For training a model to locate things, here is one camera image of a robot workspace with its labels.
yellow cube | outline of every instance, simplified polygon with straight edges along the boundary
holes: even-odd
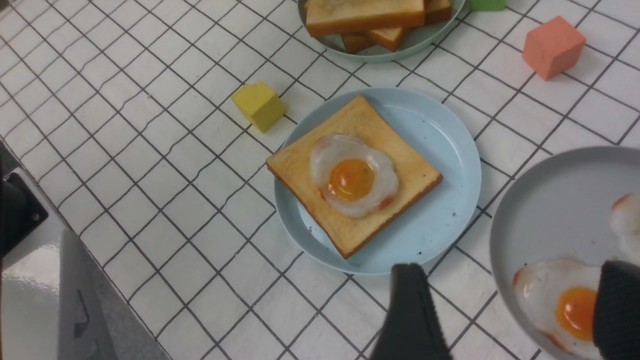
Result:
[[[243,86],[231,99],[261,133],[267,131],[287,111],[278,94],[261,81]]]

green cube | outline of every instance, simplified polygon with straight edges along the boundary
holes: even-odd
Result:
[[[471,10],[475,12],[496,12],[506,6],[507,0],[471,0]]]

fried egg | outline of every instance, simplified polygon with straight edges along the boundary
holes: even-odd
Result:
[[[629,194],[611,207],[611,230],[620,251],[640,266],[640,194]]]
[[[322,198],[349,217],[363,217],[387,207],[398,191],[391,159],[354,136],[318,139],[309,167]]]
[[[593,313],[600,268],[560,259],[520,269],[513,289],[533,326],[565,352],[600,360],[593,344]]]

grid tile countertop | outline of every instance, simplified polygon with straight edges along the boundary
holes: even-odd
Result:
[[[544,82],[526,33],[562,15],[588,39]],[[0,136],[176,360],[365,360],[389,277],[330,270],[288,238],[264,160],[323,101],[398,86],[442,101],[482,157],[476,215],[425,264],[456,359],[551,359],[497,296],[488,231],[535,163],[640,146],[638,0],[508,0],[463,11],[437,45],[355,63],[312,40],[293,0],[27,0],[0,15]],[[266,134],[230,95],[288,106]]]

egg yolk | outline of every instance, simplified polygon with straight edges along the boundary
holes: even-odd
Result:
[[[371,191],[375,179],[376,173],[366,161],[344,160],[331,171],[329,191],[346,201],[360,200]]]
[[[595,290],[577,287],[565,291],[558,300],[558,324],[578,340],[593,341],[593,312],[596,306]]]

